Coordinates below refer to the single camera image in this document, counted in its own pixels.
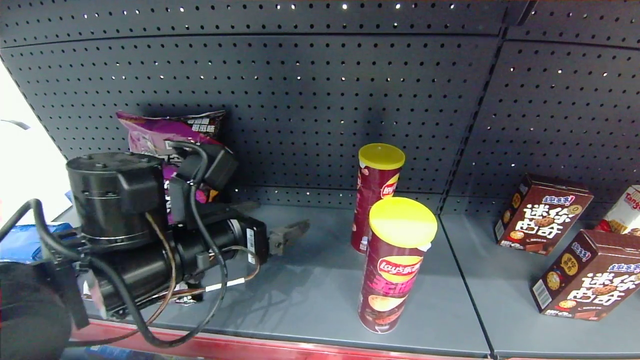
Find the black cable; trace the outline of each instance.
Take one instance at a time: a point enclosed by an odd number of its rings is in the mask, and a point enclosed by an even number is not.
[[[133,317],[134,323],[136,324],[138,330],[140,331],[140,334],[144,337],[144,339],[148,343],[150,343],[155,347],[160,347],[160,348],[179,346],[187,342],[188,340],[190,340],[196,334],[198,334],[209,323],[211,318],[215,315],[216,311],[218,310],[220,304],[222,304],[222,301],[225,298],[225,295],[227,293],[227,281],[228,281],[227,263],[222,257],[220,249],[218,248],[216,243],[213,241],[213,239],[207,232],[207,229],[204,226],[204,223],[202,222],[202,218],[200,218],[200,214],[198,213],[198,209],[196,205],[196,191],[198,186],[200,186],[200,183],[202,182],[202,178],[204,177],[205,171],[207,170],[209,157],[204,150],[202,150],[198,146],[193,145],[191,143],[173,142],[172,145],[176,147],[184,147],[186,149],[193,149],[194,151],[198,152],[201,157],[200,168],[198,169],[197,175],[193,180],[193,184],[191,185],[191,191],[189,192],[189,203],[191,204],[191,210],[193,212],[198,228],[202,233],[202,236],[207,242],[208,246],[213,251],[214,255],[218,259],[220,259],[219,262],[221,267],[220,294],[218,295],[217,301],[209,309],[209,313],[207,314],[207,316],[204,319],[202,319],[202,321],[194,329],[191,329],[187,334],[170,341],[160,340],[149,330],[147,324],[145,323],[142,317],[142,314],[140,313],[140,310],[136,306],[136,303],[133,300],[133,298],[131,297],[131,293],[127,289],[126,283],[124,282],[120,274],[115,272],[109,265],[107,265],[100,259],[90,258],[90,264],[98,268],[100,271],[102,271],[104,275],[107,277],[107,280],[109,280],[114,286],[114,288],[118,290],[120,296],[122,297],[123,302],[127,306],[127,310],[129,311],[131,317]],[[89,341],[70,341],[68,343],[68,346],[73,346],[73,347],[77,347],[77,346],[86,347],[86,346],[92,346],[92,345],[93,344],[91,344]]]
[[[62,245],[58,239],[49,231],[47,222],[44,219],[44,211],[42,211],[42,202],[38,199],[31,199],[25,202],[7,221],[7,223],[0,229],[0,241],[13,229],[15,224],[29,211],[33,211],[33,220],[35,221],[36,230],[42,241],[51,249],[55,250],[57,254],[65,256],[74,261],[81,259],[79,251],[70,249]]]
[[[222,303],[225,294],[227,292],[227,281],[228,281],[228,270],[227,270],[227,264],[224,260],[224,258],[222,257],[222,254],[220,252],[220,249],[218,248],[218,246],[216,245],[216,243],[213,241],[213,239],[211,239],[211,236],[209,236],[209,233],[207,232],[206,227],[204,226],[204,223],[202,222],[202,218],[200,218],[200,214],[198,213],[197,210],[197,205],[196,205],[196,190],[198,188],[198,186],[200,186],[200,183],[202,182],[202,178],[204,177],[205,171],[207,170],[207,166],[209,164],[209,157],[207,155],[207,153],[199,148],[196,145],[193,145],[191,143],[182,143],[182,142],[174,142],[174,145],[176,145],[177,147],[184,147],[186,149],[192,149],[196,152],[199,153],[200,157],[201,157],[201,164],[200,167],[198,169],[197,175],[195,177],[195,179],[193,180],[193,184],[191,185],[191,191],[189,194],[189,202],[191,204],[191,210],[193,211],[193,215],[195,217],[196,223],[198,224],[198,228],[200,230],[200,232],[202,233],[203,238],[205,239],[205,241],[207,242],[208,246],[210,246],[211,250],[213,251],[214,255],[219,259],[218,261],[220,262],[220,267],[221,267],[221,271],[220,271],[220,277],[221,277],[221,288],[220,288],[220,294],[218,295],[218,299],[217,301],[211,306],[210,310],[209,310],[209,314],[207,314],[207,316],[191,331],[189,331],[187,334],[174,339],[174,340],[170,340],[170,341],[166,341],[166,340],[161,340],[158,339],[152,332],[151,330],[148,328],[144,318],[142,317],[142,314],[140,313],[140,310],[138,309],[135,300],[133,299],[131,292],[129,291],[129,289],[127,288],[127,285],[125,283],[125,281],[122,279],[122,276],[116,272],[115,270],[113,270],[107,263],[105,263],[103,260],[99,259],[99,258],[95,258],[95,257],[91,257],[91,256],[86,256],[86,260],[89,262],[89,264],[96,268],[97,270],[101,271],[106,279],[113,285],[114,288],[116,288],[116,290],[119,292],[123,302],[125,303],[127,310],[129,311],[131,317],[134,320],[134,323],[136,324],[136,327],[138,328],[138,330],[140,331],[140,334],[144,337],[144,339],[150,343],[151,345],[155,346],[155,347],[159,347],[159,348],[168,348],[168,347],[176,347],[179,346],[185,342],[187,342],[188,340],[190,340],[193,336],[195,336],[196,334],[198,334],[206,325],[207,323],[211,320],[211,318],[215,315],[215,312],[217,311],[217,309],[219,308],[220,304]],[[44,219],[44,212],[42,210],[42,203],[40,202],[40,200],[38,199],[31,199],[29,201],[27,201],[25,204],[23,204],[18,211],[13,214],[13,216],[11,218],[9,218],[9,220],[7,221],[7,223],[0,229],[0,241],[2,241],[6,235],[11,231],[11,229],[15,226],[15,224],[17,224],[17,222],[29,211],[29,210],[33,210],[33,216],[35,219],[35,225],[36,225],[36,229],[38,231],[38,234],[40,235],[40,238],[42,239],[43,243],[51,248],[52,250],[54,250],[55,252],[57,252],[59,255],[65,256],[66,258],[69,258],[71,260],[74,261],[79,261],[82,258],[82,254],[80,252],[78,252],[77,250],[73,250],[70,248],[67,248],[66,246],[64,246],[63,244],[61,244],[58,239],[49,231],[49,228],[46,225],[46,221]],[[68,346],[90,346],[89,345],[85,345],[89,343],[89,341],[69,341]]]

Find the red can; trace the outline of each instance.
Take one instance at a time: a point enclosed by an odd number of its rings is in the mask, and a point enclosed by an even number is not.
[[[358,193],[351,245],[358,252],[365,254],[371,239],[369,210],[379,200],[393,196],[400,169],[404,164],[404,153],[389,144],[370,143],[360,148],[358,159]]]
[[[402,197],[377,202],[369,221],[372,237],[358,316],[367,329],[384,334],[398,324],[438,222],[427,207]]]

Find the blue package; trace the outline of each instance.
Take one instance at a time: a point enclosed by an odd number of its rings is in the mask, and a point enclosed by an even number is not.
[[[47,225],[52,233],[71,229],[68,223]],[[42,259],[36,225],[17,225],[0,242],[0,261],[30,263]]]
[[[128,348],[110,347],[101,345],[98,347],[88,347],[85,352],[90,355],[98,355],[105,360],[153,360],[154,354],[129,350]]]

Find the brown box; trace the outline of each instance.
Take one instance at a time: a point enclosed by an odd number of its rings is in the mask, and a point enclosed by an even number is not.
[[[494,227],[498,245],[549,255],[591,199],[583,184],[525,174]]]
[[[640,284],[640,243],[581,230],[531,288],[545,315],[600,320]]]

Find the robotic arm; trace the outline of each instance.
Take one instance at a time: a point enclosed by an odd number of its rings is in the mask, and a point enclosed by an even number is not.
[[[36,199],[25,203],[0,229],[1,241],[32,209],[44,255],[43,261],[29,265],[0,263],[1,359],[57,359],[64,347],[111,343],[138,331],[160,348],[181,345],[200,332],[220,306],[228,282],[226,260],[244,251],[257,271],[270,255],[282,254],[289,240],[308,230],[309,222],[302,221],[268,234],[264,223],[243,215],[238,206],[197,203],[200,184],[222,190],[237,161],[222,146],[172,145],[184,155],[170,181],[173,225],[166,217],[161,161],[129,152],[85,155],[67,163],[81,221],[74,233],[60,238],[51,234]],[[148,324],[172,297],[205,292],[200,281],[214,266],[221,269],[221,281],[213,286],[220,289],[219,296],[202,322],[174,340],[155,337]],[[103,316],[130,315],[138,330],[113,339],[68,341],[69,315],[78,329],[89,324],[77,287],[78,273],[93,275],[92,300]],[[174,292],[183,281],[189,289]],[[163,302],[156,313],[144,321],[140,309],[159,300]]]

